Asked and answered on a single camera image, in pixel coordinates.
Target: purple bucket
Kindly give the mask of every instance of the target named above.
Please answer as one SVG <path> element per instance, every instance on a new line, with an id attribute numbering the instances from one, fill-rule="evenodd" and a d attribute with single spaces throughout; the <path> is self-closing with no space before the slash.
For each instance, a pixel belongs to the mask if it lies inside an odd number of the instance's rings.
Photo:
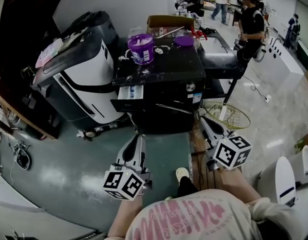
<path id="1" fill-rule="evenodd" d="M 153 53 L 153 36 L 151 34 L 138 34 L 132 36 L 127 46 L 133 54 L 136 64 L 144 65 L 151 63 L 154 59 Z"/>

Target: white shoe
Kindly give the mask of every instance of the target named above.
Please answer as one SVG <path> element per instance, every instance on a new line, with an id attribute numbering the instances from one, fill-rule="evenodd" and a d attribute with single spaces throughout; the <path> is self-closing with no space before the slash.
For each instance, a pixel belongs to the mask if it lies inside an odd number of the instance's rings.
<path id="1" fill-rule="evenodd" d="M 184 167 L 178 168 L 176 170 L 176 178 L 178 180 L 178 184 L 180 184 L 182 177 L 190 177 L 189 171 Z"/>

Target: wire basket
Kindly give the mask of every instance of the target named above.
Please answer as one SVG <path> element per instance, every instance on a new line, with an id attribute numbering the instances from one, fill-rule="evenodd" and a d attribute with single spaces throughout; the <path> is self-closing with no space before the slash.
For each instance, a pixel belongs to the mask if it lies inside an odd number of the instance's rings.
<path id="1" fill-rule="evenodd" d="M 219 101 L 205 101 L 206 115 L 225 124 L 229 130 L 240 130 L 251 125 L 250 118 L 238 108 Z"/>

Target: white cube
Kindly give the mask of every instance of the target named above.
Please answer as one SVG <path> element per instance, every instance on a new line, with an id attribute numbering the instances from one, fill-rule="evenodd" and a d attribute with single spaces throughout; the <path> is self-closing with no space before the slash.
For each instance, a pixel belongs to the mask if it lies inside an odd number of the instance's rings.
<path id="1" fill-rule="evenodd" d="M 103 190 L 112 198 L 133 201 L 144 183 L 133 170 L 107 170 Z"/>
<path id="2" fill-rule="evenodd" d="M 224 138 L 219 140 L 213 159 L 231 170 L 247 161 L 252 147 L 243 136 Z"/>

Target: round knob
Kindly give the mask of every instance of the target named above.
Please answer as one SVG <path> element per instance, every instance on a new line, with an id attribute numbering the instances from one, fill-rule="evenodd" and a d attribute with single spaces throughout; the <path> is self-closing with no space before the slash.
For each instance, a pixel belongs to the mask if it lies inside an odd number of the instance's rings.
<path id="1" fill-rule="evenodd" d="M 189 83 L 186 85 L 186 91 L 193 92 L 195 90 L 196 86 L 194 83 Z"/>

